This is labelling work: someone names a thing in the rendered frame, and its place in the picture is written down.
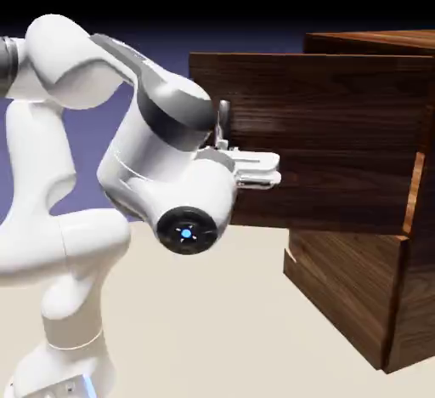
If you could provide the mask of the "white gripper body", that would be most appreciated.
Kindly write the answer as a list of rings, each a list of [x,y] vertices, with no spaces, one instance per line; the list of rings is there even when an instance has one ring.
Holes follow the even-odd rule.
[[[269,190],[281,182],[280,156],[273,152],[232,151],[239,189]]]

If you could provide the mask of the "curved silver door handle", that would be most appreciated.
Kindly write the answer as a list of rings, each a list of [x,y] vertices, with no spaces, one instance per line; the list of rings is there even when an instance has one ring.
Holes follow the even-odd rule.
[[[217,124],[215,127],[215,146],[218,149],[229,148],[230,135],[230,102],[221,99],[217,109]]]

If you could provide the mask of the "dark wood cabinet door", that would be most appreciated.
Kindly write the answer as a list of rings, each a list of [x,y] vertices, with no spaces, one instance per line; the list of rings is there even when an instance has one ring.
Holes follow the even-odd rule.
[[[284,274],[376,369],[387,365],[405,236],[292,230]]]
[[[435,58],[192,53],[189,73],[229,102],[232,146],[280,156],[280,185],[242,190],[234,224],[402,232]]]

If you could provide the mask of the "dark wood cabinet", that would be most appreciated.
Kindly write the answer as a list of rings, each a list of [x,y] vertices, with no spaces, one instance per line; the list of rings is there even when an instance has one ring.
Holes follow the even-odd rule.
[[[435,357],[435,83],[423,120],[401,236],[407,238],[385,373]]]

